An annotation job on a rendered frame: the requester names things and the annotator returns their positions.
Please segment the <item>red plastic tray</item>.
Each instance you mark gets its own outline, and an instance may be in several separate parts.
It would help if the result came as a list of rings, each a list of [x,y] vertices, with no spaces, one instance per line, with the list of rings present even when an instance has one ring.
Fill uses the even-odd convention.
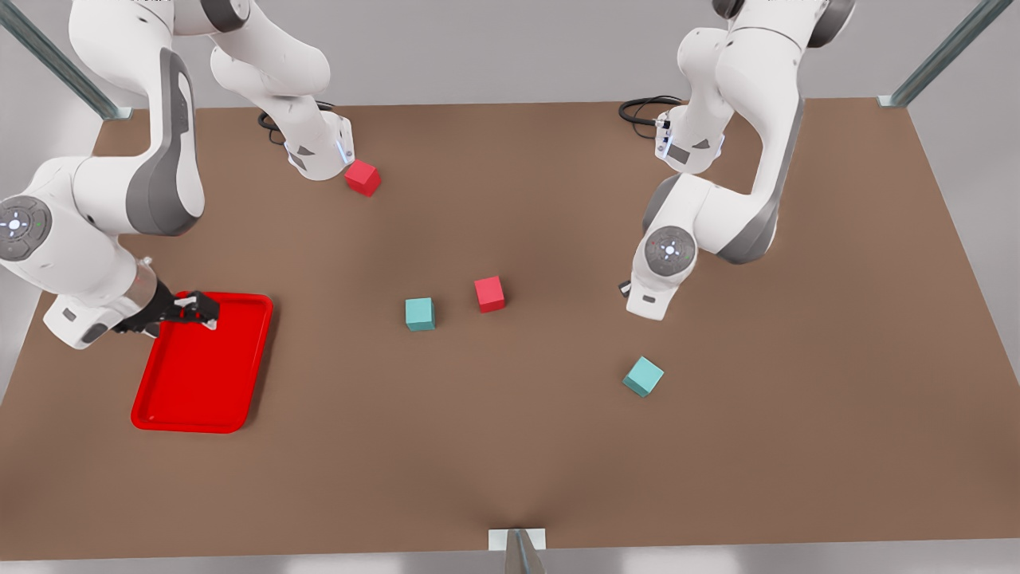
[[[167,322],[153,342],[131,409],[143,430],[230,434],[248,418],[271,320],[263,294],[212,292],[215,330]]]

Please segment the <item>red cube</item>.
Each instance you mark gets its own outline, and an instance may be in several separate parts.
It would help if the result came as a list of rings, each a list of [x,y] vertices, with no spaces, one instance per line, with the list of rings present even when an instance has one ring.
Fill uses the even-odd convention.
[[[375,195],[382,182],[378,168],[360,159],[355,159],[346,168],[343,178],[350,189],[367,197]]]
[[[506,297],[498,276],[474,281],[478,306],[482,313],[494,312],[506,306]]]

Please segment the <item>silver frame post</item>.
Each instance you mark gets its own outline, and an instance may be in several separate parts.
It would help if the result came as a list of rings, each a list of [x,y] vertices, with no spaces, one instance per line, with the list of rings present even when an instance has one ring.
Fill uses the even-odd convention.
[[[546,529],[490,529],[488,550],[504,553],[503,574],[547,574],[538,551],[547,547]]]
[[[881,108],[907,108],[1015,0],[980,0],[892,94],[880,95]]]
[[[37,61],[61,80],[102,120],[131,119],[132,109],[115,105],[11,0],[0,0],[0,27],[7,29]]]

